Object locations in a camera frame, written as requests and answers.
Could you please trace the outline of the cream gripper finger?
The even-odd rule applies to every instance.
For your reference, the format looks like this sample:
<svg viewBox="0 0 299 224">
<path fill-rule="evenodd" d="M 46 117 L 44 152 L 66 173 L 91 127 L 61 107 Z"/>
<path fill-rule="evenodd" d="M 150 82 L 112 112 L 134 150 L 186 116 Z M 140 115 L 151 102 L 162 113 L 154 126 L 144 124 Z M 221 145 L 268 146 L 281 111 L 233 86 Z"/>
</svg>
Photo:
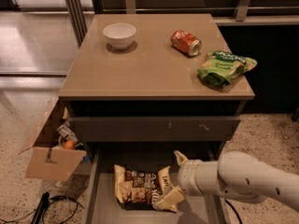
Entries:
<svg viewBox="0 0 299 224">
<path fill-rule="evenodd" d="M 176 156 L 178 166 L 182 166 L 188 161 L 188 158 L 178 150 L 174 151 L 174 155 Z"/>
<path fill-rule="evenodd" d="M 184 200 L 185 194 L 179 186 L 168 186 L 152 206 L 156 210 L 176 211 L 178 203 Z"/>
</svg>

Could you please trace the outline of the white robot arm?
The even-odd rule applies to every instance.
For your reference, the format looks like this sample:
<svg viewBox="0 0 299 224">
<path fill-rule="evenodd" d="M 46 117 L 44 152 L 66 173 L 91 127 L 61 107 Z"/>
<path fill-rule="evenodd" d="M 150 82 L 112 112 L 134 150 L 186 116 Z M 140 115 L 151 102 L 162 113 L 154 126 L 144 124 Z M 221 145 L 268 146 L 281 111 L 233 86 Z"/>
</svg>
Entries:
<svg viewBox="0 0 299 224">
<path fill-rule="evenodd" d="M 299 175 L 279 170 L 249 154 L 231 151 L 215 161 L 190 160 L 174 152 L 178 183 L 170 185 L 154 203 L 164 210 L 188 196 L 216 195 L 242 203 L 271 198 L 299 211 Z"/>
</svg>

